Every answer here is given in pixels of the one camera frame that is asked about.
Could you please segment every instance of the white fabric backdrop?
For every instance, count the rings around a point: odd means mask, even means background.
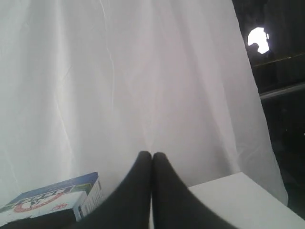
[[[243,171],[283,203],[230,0],[1,0],[0,204],[140,150],[191,186]]]

